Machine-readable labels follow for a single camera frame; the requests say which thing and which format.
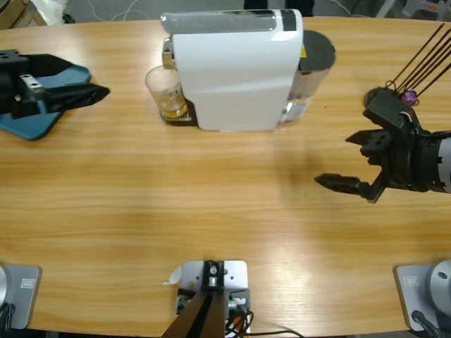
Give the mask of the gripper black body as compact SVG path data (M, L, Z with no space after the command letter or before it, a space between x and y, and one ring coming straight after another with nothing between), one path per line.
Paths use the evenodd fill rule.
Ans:
M413 192L440 191L440 133L421 131L393 136L384 156L366 156L368 163L388 172L386 188Z
M45 54L1 50L1 114L23 119L46 113L45 90L36 80Z

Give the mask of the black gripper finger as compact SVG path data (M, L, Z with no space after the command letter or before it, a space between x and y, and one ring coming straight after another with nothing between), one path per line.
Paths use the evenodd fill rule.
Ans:
M25 57L29 63L28 72L33 77L54 76L74 66L73 63L51 54L28 54Z
M388 172L382 170L370 184L362 182L358 177L342 176L333 173L318 175L314 180L321 186L344 194L359 195L369 203L376 203L388 186Z
M94 105L109 93L109 88L90 83L56 87L46 90L45 105L50 112L69 111Z
M390 153L393 138L386 130L361 130L349 136L346 142L359 145L363 156L384 156Z

